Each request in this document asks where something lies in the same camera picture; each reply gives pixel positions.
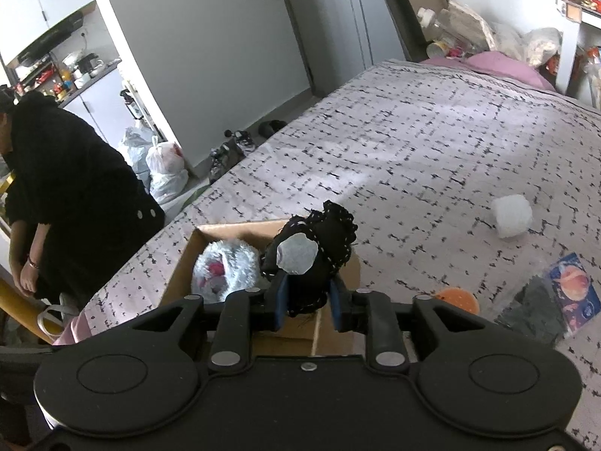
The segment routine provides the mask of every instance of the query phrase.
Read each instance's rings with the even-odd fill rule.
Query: shelf
[[[33,80],[35,80],[35,78],[37,78],[37,76],[42,72],[47,70],[50,66],[52,66],[53,62],[52,59],[49,59],[48,62],[46,64],[43,64],[42,66],[40,66],[39,68],[37,68],[33,73],[29,73],[27,75],[27,77],[22,80],[20,83],[21,85],[24,87],[26,87],[27,85],[29,85],[30,82],[32,82]]]
[[[36,83],[35,86],[34,86],[34,89],[39,88],[41,85],[43,85],[44,83],[46,83],[50,78],[52,78],[57,73],[58,73],[58,71],[55,70],[54,73],[49,74],[48,77],[45,80],[43,80],[41,83]]]
[[[582,9],[582,22],[601,29],[601,15],[598,13],[592,13],[592,10],[588,11],[584,8]]]

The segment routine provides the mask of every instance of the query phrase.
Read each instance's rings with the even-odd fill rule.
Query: bottle
[[[477,54],[479,51],[465,37],[462,37],[451,25],[451,13],[443,9],[438,15],[429,8],[420,8],[417,18],[428,40],[434,41],[426,49],[429,58],[448,56],[452,50],[459,54]]]

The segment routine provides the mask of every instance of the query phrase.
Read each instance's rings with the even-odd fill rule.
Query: kitchen
[[[54,96],[115,148],[142,118],[121,96],[121,60],[95,0],[0,0],[0,29],[7,84],[17,96],[32,89]]]

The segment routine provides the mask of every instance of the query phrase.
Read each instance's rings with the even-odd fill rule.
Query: white plastic bag
[[[560,50],[560,31],[553,27],[531,30],[524,36],[524,58],[531,68],[542,66]]]
[[[167,203],[181,193],[187,180],[187,170],[181,170],[175,174],[153,173],[150,183],[150,195],[159,205]]]
[[[125,129],[125,135],[119,141],[116,150],[125,158],[125,162],[131,166],[134,173],[142,174],[148,171],[146,155],[154,137],[154,132],[140,121],[136,121],[135,127]]]
[[[591,87],[591,100],[597,110],[601,110],[601,64],[589,63],[584,66]]]
[[[159,138],[152,139],[152,147],[146,155],[146,163],[150,172],[155,174],[177,174],[184,169],[184,158],[182,158],[179,147],[174,142],[158,143]]]
[[[261,275],[259,253],[239,239],[211,242],[198,256],[192,271],[192,293],[205,304],[224,302],[239,290],[253,288]]]
[[[491,23],[491,28],[494,31],[495,48],[509,58],[517,61],[524,61],[524,41],[515,29],[506,24]]]

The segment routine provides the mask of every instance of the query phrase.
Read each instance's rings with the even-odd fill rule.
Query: bed
[[[572,251],[601,280],[601,115],[510,79],[388,61],[272,137],[152,239],[92,299],[92,334],[157,307],[194,226],[345,206],[361,283],[407,302],[444,286],[500,312]],[[493,197],[524,194],[534,225],[498,238]],[[582,399],[568,432],[601,450],[601,316],[558,349]]]

